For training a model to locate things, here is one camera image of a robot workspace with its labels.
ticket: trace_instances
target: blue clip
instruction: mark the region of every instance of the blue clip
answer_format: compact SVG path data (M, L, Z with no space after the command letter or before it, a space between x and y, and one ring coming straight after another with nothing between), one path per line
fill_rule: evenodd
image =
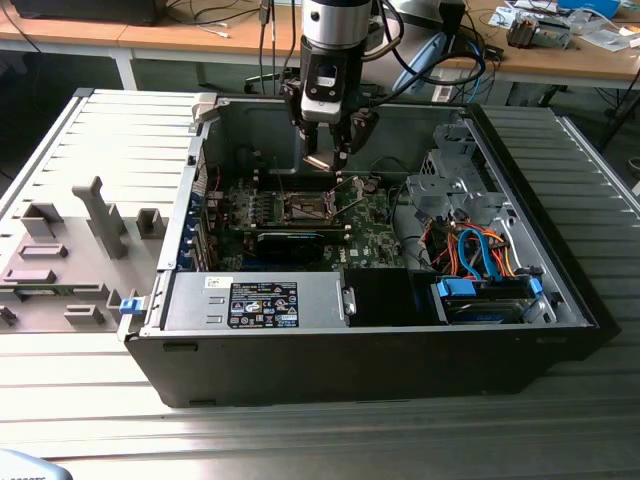
M531 291L536 297L542 295L542 284L537 278L529 279L529 287L531 287Z
M120 313L123 315L141 315L144 312L144 300L140 297L125 298L120 302Z
M475 297L476 287L467 278L443 278L438 282L440 297Z

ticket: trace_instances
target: warning label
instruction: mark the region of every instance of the warning label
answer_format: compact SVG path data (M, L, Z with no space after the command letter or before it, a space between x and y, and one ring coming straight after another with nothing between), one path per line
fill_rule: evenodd
M231 284L231 328L297 327L299 315L296 282Z

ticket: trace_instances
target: circuit board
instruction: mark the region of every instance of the circuit board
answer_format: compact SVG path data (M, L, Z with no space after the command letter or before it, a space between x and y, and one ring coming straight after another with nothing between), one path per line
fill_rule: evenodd
M254 179L241 178L217 193L220 209L210 212L220 271L336 271L340 268L403 267L400 246L389 225L387 190L373 188L358 177L327 190L258 189ZM256 254L255 239L265 231L318 235L321 259L314 262L265 264Z

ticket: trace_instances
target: table leg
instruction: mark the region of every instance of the table leg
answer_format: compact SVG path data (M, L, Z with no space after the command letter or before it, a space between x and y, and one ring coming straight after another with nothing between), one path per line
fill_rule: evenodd
M116 61L120 80L122 80L122 88L124 90L138 90L136 77L133 73L133 55L129 48L114 48L111 50L111 58Z

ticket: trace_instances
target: wooden desk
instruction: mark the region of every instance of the wooden desk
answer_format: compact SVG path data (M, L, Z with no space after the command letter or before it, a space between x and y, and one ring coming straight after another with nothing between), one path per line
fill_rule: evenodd
M113 23L66 20L22 19L8 2L11 18L46 53L99 55L113 58L126 89L137 89L131 66L134 59L192 61L203 63L258 63L260 26L257 14L228 21L229 28L210 27L225 31L230 38L222 38L196 26L182 25L165 19L155 27L127 26ZM225 0L193 0L194 9L224 4ZM478 31L495 46L503 48L504 61L496 79L512 82L563 84L605 88L627 88L640 67L640 52L625 49L611 53L574 37L568 50L549 48L516 49L506 42L506 30L486 25L491 12L501 0L469 0L470 14ZM203 19L221 18L256 8L256 0L240 0L233 9L218 10ZM300 10L297 9L297 32L300 35ZM186 5L177 6L174 15L189 20ZM282 65L291 45L290 7L277 7L276 64ZM640 13L616 18L621 23L640 23ZM0 49L30 51L32 47L0 14ZM291 64L298 65L296 48ZM271 27L267 27L264 63L271 63ZM443 64L449 73L466 71L471 61L455 60Z
M22 18L9 0L0 1L4 1L13 22L36 44L46 42L117 47L118 38L127 28L126 25L117 23ZM11 25L2 11L0 11L0 40L26 43L24 37ZM27 44L26 50L33 50L33 48Z
M215 5L219 0L194 0L194 9ZM224 18L243 11L258 8L259 2L255 0L240 0L235 8L218 10L205 14L200 21L216 18ZM178 19L191 22L186 5L178 6L172 13ZM301 32L301 11L296 8L296 37ZM258 13L244 15L228 20L229 28L210 26L212 30L226 32L230 38L222 38L192 25L181 25L171 19L163 20L155 27L128 26L118 39L118 44L126 48L166 49L189 52L227 53L241 55L258 55L260 40L260 23ZM291 7L276 7L276 55L284 57L289 52L292 40ZM294 56L298 57L300 50L296 45ZM264 56L271 56L271 25L265 31Z
M565 78L569 79L565 84L600 86L594 85L593 82L597 80L631 82L640 67L639 49L627 48L613 53L575 35L567 50L510 47L507 45L507 30L488 25L491 12L503 2L501 0L470 0L469 4L471 5L470 16L478 32L487 43L504 49L504 59L500 65L498 78L520 81L520 77L525 75L539 78L539 81L532 83L556 84L562 83L562 78ZM621 12L614 19L616 22L640 23L640 12L626 13L628 10L625 9ZM463 20L463 24L470 26L467 18Z

